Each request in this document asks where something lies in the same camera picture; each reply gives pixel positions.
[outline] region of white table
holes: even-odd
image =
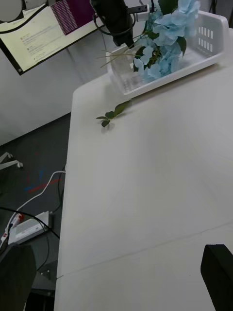
[[[233,59],[133,99],[73,97],[56,311],[214,311],[204,246],[233,252]]]

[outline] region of black cable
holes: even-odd
[[[121,33],[117,33],[117,34],[114,34],[114,33],[107,33],[106,31],[102,30],[102,29],[97,25],[97,23],[96,23],[96,14],[93,15],[93,21],[94,21],[94,24],[95,24],[96,28],[97,28],[101,33],[103,33],[103,34],[105,34],[105,35],[111,35],[111,36],[115,36],[115,35],[124,35],[124,34],[128,33],[131,29],[133,29],[134,25],[136,24],[136,16],[135,16],[135,14],[133,13],[133,23],[132,23],[132,26],[131,26],[129,29],[127,29],[127,30],[125,30],[125,31],[123,31],[123,32],[121,32]]]
[[[213,14],[216,14],[216,6],[217,6],[217,0],[212,0],[209,13],[213,11]]]
[[[59,197],[59,206],[53,211],[53,213],[55,213],[59,208],[62,207],[63,205],[63,196],[64,196],[64,188],[62,190],[62,193],[60,192],[60,181],[61,181],[61,176],[62,176],[62,173],[59,174],[58,176],[58,183],[57,183],[57,191],[58,191],[58,197]]]
[[[39,268],[37,269],[37,271],[39,271],[47,262],[47,260],[49,259],[49,255],[50,255],[50,242],[49,242],[49,239],[48,237],[46,236],[46,240],[47,240],[47,256],[45,258],[45,261],[39,266]]]
[[[62,202],[59,204],[59,206],[55,210],[52,211],[53,213],[55,213],[60,207],[62,207],[62,205],[63,205],[63,196],[64,196],[64,188],[62,190],[62,195],[61,195],[61,201]]]
[[[58,239],[60,239],[59,235],[56,234],[56,232],[54,232],[48,225],[46,225],[42,220],[40,220],[39,218],[37,218],[36,216],[32,215],[32,214],[29,214],[29,213],[26,213],[26,212],[22,212],[22,211],[18,211],[18,210],[15,210],[15,209],[12,209],[12,208],[7,208],[7,207],[0,207],[0,209],[3,209],[3,210],[8,210],[9,212],[13,212],[13,213],[16,213],[16,214],[23,214],[23,215],[27,215],[31,218],[34,218],[35,220],[37,220],[38,222],[42,223],[49,231],[51,231]]]
[[[43,9],[45,9],[48,5],[45,4],[43,5],[39,10],[37,10],[34,14],[32,14],[32,16],[30,16],[24,23],[22,23],[21,25],[19,25],[18,27],[15,27],[13,29],[9,29],[9,30],[5,30],[5,31],[0,31],[0,35],[3,34],[8,34],[8,33],[12,33],[20,28],[22,28],[23,26],[25,26],[28,22],[30,22],[30,20],[32,20],[37,14],[39,14]]]

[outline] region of computer monitor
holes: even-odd
[[[70,7],[70,3],[70,0],[59,1],[58,7],[46,7],[19,30],[0,35],[0,48],[20,75],[96,30],[89,0],[74,2],[80,10]],[[69,9],[74,9],[73,19],[67,14]],[[0,31],[17,27],[36,10],[25,11],[23,19],[0,24]]]

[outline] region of blue hydrangea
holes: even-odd
[[[198,17],[200,2],[179,0],[178,9],[154,21],[153,32],[159,34],[154,40],[158,46],[172,45],[178,37],[195,35],[194,24]]]
[[[140,59],[134,59],[134,65],[145,81],[159,79],[179,69],[182,51],[177,39],[195,35],[199,8],[200,2],[197,0],[178,0],[178,8],[173,13],[163,15],[158,9],[150,14],[147,30],[152,30],[159,36],[154,40],[147,35],[143,36],[140,39],[140,45],[145,47],[143,55]],[[160,56],[150,65],[153,51],[158,51]]]

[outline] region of metal stand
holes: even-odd
[[[3,170],[6,167],[9,167],[9,166],[12,166],[12,165],[17,165],[18,168],[23,167],[23,163],[21,163],[21,162],[19,162],[17,160],[13,160],[13,161],[9,161],[9,162],[6,162],[6,163],[2,163],[2,161],[6,157],[8,157],[9,159],[13,158],[13,156],[10,153],[8,153],[8,152],[5,152],[2,156],[0,156],[0,170]]]

